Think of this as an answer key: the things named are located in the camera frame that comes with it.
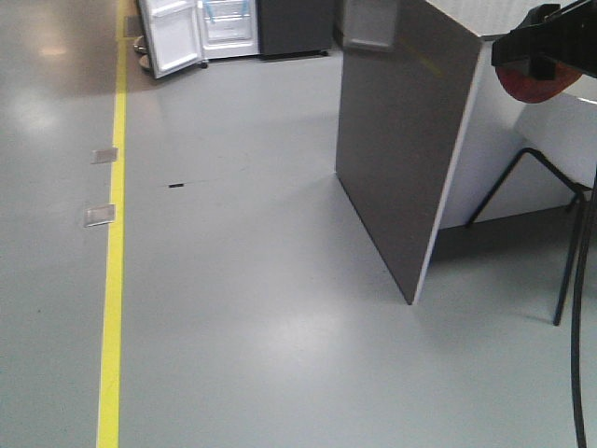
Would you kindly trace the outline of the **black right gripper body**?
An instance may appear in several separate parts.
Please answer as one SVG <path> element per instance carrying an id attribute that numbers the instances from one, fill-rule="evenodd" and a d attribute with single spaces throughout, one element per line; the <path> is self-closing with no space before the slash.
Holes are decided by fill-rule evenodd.
<path id="1" fill-rule="evenodd" d="M 530 9 L 514 29 L 492 46 L 492 66 L 518 70 L 535 79 L 551 79 L 562 64 L 596 76 L 596 3 L 542 4 Z"/>

